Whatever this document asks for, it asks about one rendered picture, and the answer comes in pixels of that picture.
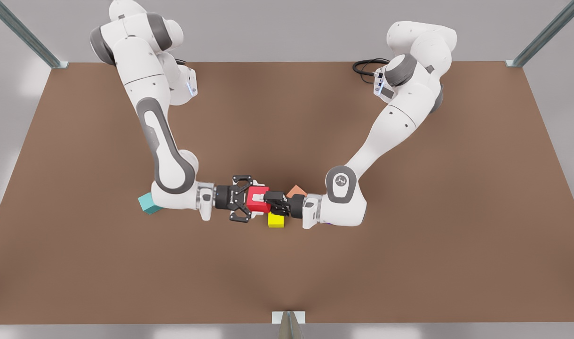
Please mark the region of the red wooden cube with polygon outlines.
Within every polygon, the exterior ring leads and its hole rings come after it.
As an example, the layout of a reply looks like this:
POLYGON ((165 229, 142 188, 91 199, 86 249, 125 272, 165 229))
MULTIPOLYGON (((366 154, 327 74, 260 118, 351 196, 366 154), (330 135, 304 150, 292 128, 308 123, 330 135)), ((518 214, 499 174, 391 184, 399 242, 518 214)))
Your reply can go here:
POLYGON ((264 195, 270 190, 267 186, 250 186, 247 191, 246 206, 251 212, 260 212, 268 214, 270 204, 265 202, 264 195))

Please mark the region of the teal blue wooden cube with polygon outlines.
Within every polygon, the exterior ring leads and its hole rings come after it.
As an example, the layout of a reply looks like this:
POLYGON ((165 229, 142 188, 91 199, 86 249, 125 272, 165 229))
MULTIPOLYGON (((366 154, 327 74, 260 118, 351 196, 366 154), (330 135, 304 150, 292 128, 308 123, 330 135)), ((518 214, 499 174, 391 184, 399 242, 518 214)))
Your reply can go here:
POLYGON ((141 195, 138 198, 138 201, 142 211, 148 215, 154 214, 155 212, 163 209, 161 206, 158 206, 154 203, 152 194, 150 192, 141 195))

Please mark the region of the silver frame post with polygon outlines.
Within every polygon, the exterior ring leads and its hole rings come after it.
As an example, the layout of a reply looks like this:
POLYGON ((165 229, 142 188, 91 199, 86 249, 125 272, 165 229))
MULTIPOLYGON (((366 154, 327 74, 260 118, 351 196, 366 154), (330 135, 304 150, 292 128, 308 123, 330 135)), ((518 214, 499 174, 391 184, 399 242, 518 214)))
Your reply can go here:
POLYGON ((272 324, 279 324, 278 339, 304 339, 300 324, 306 323, 305 311, 272 311, 272 324))
POLYGON ((67 68, 0 0, 0 20, 52 69, 67 68))
POLYGON ((517 55, 514 59, 506 60, 507 67, 523 67, 539 52, 549 41, 556 36, 565 25, 574 18, 574 0, 570 2, 541 30, 541 32, 517 55))

